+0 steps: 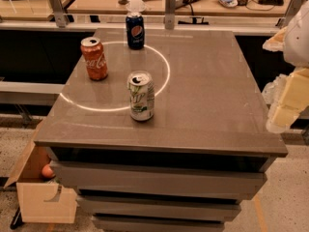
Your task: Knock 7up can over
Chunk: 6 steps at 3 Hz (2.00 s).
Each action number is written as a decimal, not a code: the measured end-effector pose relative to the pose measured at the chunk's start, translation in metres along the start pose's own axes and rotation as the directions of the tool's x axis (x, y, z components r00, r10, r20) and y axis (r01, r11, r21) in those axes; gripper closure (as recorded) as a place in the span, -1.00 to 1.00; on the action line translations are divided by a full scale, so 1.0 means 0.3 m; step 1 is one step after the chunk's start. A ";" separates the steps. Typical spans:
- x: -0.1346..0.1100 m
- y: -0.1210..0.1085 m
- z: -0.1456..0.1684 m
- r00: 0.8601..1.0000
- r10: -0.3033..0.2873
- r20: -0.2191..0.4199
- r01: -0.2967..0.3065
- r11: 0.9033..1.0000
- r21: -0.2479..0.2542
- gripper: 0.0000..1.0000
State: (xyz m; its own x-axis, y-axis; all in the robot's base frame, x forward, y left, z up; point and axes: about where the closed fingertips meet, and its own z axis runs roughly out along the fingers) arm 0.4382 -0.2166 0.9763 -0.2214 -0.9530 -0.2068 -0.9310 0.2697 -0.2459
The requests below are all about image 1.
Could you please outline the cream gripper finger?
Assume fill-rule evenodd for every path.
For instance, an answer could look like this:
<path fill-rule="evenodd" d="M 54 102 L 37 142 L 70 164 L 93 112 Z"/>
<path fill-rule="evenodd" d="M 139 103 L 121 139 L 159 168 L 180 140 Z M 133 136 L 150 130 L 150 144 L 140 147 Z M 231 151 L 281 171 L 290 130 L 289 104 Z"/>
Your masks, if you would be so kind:
<path fill-rule="evenodd" d="M 266 40 L 263 44 L 263 49 L 267 51 L 282 51 L 287 28 L 280 29 L 273 37 Z"/>
<path fill-rule="evenodd" d="M 262 95 L 270 105 L 267 130 L 285 132 L 309 106 L 309 69 L 295 68 L 289 75 L 279 74 L 265 86 Z"/>

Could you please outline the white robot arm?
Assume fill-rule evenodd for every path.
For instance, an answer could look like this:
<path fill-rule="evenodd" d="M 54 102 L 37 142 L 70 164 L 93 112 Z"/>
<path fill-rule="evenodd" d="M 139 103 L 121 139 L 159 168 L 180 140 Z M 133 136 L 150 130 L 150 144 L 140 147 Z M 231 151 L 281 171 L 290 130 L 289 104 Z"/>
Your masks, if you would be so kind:
<path fill-rule="evenodd" d="M 282 51 L 284 60 L 295 66 L 289 75 L 280 74 L 272 82 L 266 127 L 270 132 L 282 133 L 309 106 L 309 1 L 286 27 L 265 41 L 263 49 Z"/>

